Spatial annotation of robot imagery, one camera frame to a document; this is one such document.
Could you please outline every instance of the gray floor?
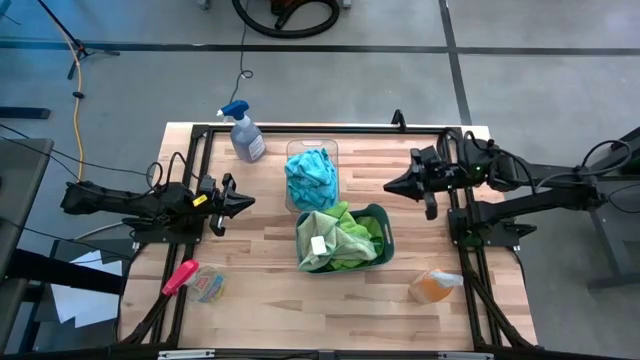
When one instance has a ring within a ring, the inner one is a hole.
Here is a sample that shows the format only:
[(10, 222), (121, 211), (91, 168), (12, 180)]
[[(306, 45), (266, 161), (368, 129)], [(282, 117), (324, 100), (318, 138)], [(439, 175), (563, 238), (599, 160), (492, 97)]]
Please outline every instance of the gray floor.
[[(209, 12), (195, 1), (49, 0), (84, 40), (238, 44), (242, 31), (229, 1), (213, 0)], [(460, 46), (639, 47), (636, 0), (450, 0)], [(273, 21), (264, 1), (251, 12)], [(14, 1), (0, 21), (2, 39), (59, 35), (35, 1)], [(292, 26), (320, 19), (308, 5)], [(318, 37), (282, 41), (251, 30), (248, 44), (444, 45), (437, 0), (354, 0), (334, 29)], [(144, 169), (157, 155), (169, 121), (212, 121), (231, 93), (238, 53), (125, 52), (83, 64), (87, 98), (81, 129), (89, 161)], [(488, 125), (504, 148), (532, 162), (575, 165), (605, 138), (636, 128), (640, 113), (638, 57), (461, 56), (473, 123)], [(2, 105), (46, 106), (47, 121), (3, 123), (76, 154), (72, 128), (75, 82), (65, 79), (65, 51), (0, 50)], [(446, 55), (247, 53), (237, 98), (259, 121), (386, 123), (401, 108), (411, 123), (459, 124)], [(129, 175), (86, 169), (87, 178), (110, 187), (143, 189)], [(56, 164), (47, 170), (28, 225), (74, 236), (117, 216), (73, 217), (58, 209), (64, 182)], [(541, 345), (636, 358), (640, 356), (640, 287), (590, 293), (585, 283), (609, 273), (587, 214), (554, 210), (524, 217), (539, 226), (523, 240), (528, 295)], [(50, 242), (25, 233), (21, 247), (47, 253)], [(108, 342), (109, 328), (72, 347)], [(106, 340), (96, 340), (106, 333)], [(57, 341), (42, 341), (42, 350)]]

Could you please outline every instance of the butcher block tabletop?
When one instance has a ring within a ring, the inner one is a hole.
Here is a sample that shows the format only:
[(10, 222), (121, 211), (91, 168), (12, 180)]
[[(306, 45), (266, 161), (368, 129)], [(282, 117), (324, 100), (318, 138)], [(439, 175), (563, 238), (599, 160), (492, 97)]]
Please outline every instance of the butcher block tabletop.
[[(180, 151), (186, 156), (192, 125), (167, 124), (158, 160), (165, 174), (171, 154)], [(480, 138), (488, 136), (486, 127), (470, 128)], [(409, 149), (433, 145), (436, 136), (270, 133), (264, 134), (264, 139), (266, 155), (247, 164), (237, 158), (228, 133), (215, 134), (209, 174), (221, 181), (224, 173), (231, 173), (236, 191), (255, 197), (256, 203), (234, 219), (225, 220), (224, 237), (215, 236), (205, 226), (194, 259), (223, 273), (226, 288), (214, 303), (186, 301), (179, 346), (472, 350), (462, 287), (427, 305), (416, 303), (408, 293), (409, 283), (426, 270), (460, 274), (459, 256), (443, 215), (450, 206), (448, 195), (436, 194), (441, 216), (427, 221), (422, 202), (382, 190), (383, 184), (407, 170)], [(299, 213), (285, 206), (284, 174), (287, 144), (296, 139), (333, 139), (338, 143), (340, 199), (348, 201), (351, 210), (371, 203), (384, 207), (395, 240), (395, 255), (389, 263), (339, 274), (297, 271), (294, 238)], [(201, 144), (195, 174), (202, 148)], [(171, 180), (181, 181), (183, 170), (183, 164), (176, 161)], [(492, 202), (503, 199), (487, 186), (475, 189), (475, 197)], [(157, 299), (167, 249), (166, 244), (150, 244), (133, 263), (121, 305), (121, 338), (133, 331)], [(522, 336), (536, 343), (514, 254), (504, 248), (486, 248), (486, 256), (496, 302)], [(167, 307), (162, 339), (169, 332), (174, 301)], [(484, 306), (478, 307), (478, 313), (488, 341)]]

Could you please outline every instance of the clear plastic container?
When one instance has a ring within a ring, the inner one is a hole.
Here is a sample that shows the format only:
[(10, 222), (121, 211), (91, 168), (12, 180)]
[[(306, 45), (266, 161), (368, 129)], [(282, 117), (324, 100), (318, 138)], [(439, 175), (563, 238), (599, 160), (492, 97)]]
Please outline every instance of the clear plastic container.
[[(322, 150), (326, 149), (327, 154), (329, 154), (329, 159), (333, 166), (336, 168), (336, 201), (337, 204), (340, 201), (340, 173), (338, 170), (338, 143), (331, 139), (300, 139), (300, 140), (292, 140), (287, 144), (287, 160), (291, 159), (291, 157), (302, 154), (307, 150)], [(291, 200), (291, 196), (289, 195), (289, 189), (287, 187), (287, 181), (285, 177), (284, 183), (285, 191), (287, 192), (287, 199), (285, 201), (285, 206), (289, 211), (293, 212), (301, 212), (302, 210), (298, 209), (298, 207)]]

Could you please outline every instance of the spray bottle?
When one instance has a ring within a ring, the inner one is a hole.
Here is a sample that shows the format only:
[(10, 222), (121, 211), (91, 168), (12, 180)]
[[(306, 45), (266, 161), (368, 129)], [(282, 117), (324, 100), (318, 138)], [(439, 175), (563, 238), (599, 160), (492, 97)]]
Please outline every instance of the spray bottle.
[(262, 131), (244, 114), (249, 104), (236, 100), (218, 110), (218, 116), (233, 116), (236, 125), (231, 129), (231, 143), (238, 157), (248, 163), (258, 161), (267, 152)]

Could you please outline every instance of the towel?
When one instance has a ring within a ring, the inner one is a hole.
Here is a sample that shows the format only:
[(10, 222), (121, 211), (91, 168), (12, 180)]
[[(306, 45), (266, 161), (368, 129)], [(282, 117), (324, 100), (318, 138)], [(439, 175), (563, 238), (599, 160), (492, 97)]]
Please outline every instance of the towel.
[(337, 198), (336, 168), (326, 149), (292, 156), (284, 166), (293, 204), (302, 211), (324, 210)]
[[(383, 240), (379, 237), (379, 249), (370, 239), (371, 233), (366, 226), (360, 225), (347, 211), (348, 203), (340, 202), (325, 213), (314, 211), (298, 226), (298, 249), (304, 259), (298, 270), (311, 271), (328, 266), (332, 270), (353, 269), (365, 261), (373, 260), (382, 253)], [(378, 222), (370, 217), (366, 224), (371, 225), (376, 236), (382, 235)], [(327, 252), (313, 253), (311, 238), (323, 236)]]

